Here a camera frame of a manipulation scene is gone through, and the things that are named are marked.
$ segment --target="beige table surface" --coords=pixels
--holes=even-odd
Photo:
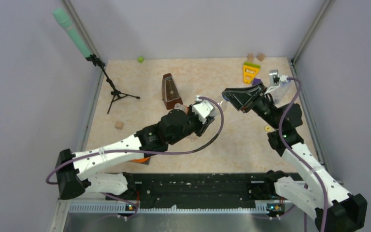
[[[107,73],[116,87],[122,91],[141,97],[124,98],[113,103],[107,113],[111,88],[104,78],[97,102],[86,149],[115,143],[142,128],[155,124],[168,113],[161,99],[161,81],[166,73],[171,73],[176,81],[185,105],[194,103],[196,95],[210,98],[221,96],[227,87],[247,87],[243,83],[242,64],[246,58],[208,59],[154,59],[138,63],[136,60],[109,61]],[[280,74],[292,75],[287,58],[265,58],[255,63],[261,65],[257,78],[267,86],[268,72],[278,69]],[[296,91],[291,86],[282,104],[289,103]],[[271,149],[265,126],[267,125],[254,112],[237,112],[231,104],[225,114],[224,129],[217,140],[206,149],[190,155],[156,155],[149,165],[125,162],[107,172],[131,173],[261,173],[270,169],[294,172],[295,170]],[[114,128],[116,120],[124,122],[123,130]],[[304,138],[311,152],[314,146],[303,116],[304,125],[298,133]],[[169,151],[188,151],[197,148],[217,132],[220,118],[210,125],[202,137],[185,138]]]

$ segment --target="microphone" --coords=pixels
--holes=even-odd
[[[73,41],[74,45],[79,49],[80,53],[87,59],[90,58],[91,52],[87,48],[85,42],[83,41],[82,37],[80,37],[79,33],[77,32],[76,28],[74,27],[69,15],[61,8],[55,9],[53,12],[53,17],[59,25],[66,31],[69,35],[71,40]]]

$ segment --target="wall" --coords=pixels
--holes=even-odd
[[[297,68],[331,172],[368,200],[371,231],[371,1],[336,1]]]
[[[70,0],[104,59],[293,57],[323,0]]]
[[[76,150],[99,72],[51,15],[59,0],[0,0],[0,231],[47,231],[59,151]]]

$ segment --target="yellow object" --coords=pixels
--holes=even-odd
[[[246,84],[250,84],[255,76],[258,74],[259,69],[261,68],[258,64],[253,64],[251,62],[244,62],[243,65],[243,81]]]

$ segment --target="black tripod stand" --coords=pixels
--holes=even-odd
[[[113,84],[113,81],[109,78],[109,76],[107,75],[107,73],[106,73],[106,71],[104,69],[105,64],[95,54],[90,55],[90,57],[87,57],[86,60],[87,61],[91,61],[94,66],[99,66],[101,68],[101,70],[103,71],[104,75],[106,76],[107,83],[109,83],[110,86],[113,89],[113,91],[111,92],[111,94],[113,95],[113,98],[112,98],[112,101],[110,102],[110,106],[109,106],[109,110],[107,111],[107,114],[110,112],[110,108],[112,107],[112,104],[115,101],[118,101],[118,100],[123,99],[125,97],[134,97],[136,99],[140,99],[139,96],[134,96],[134,95],[127,94],[127,93],[122,93],[119,90],[117,90],[117,88]]]

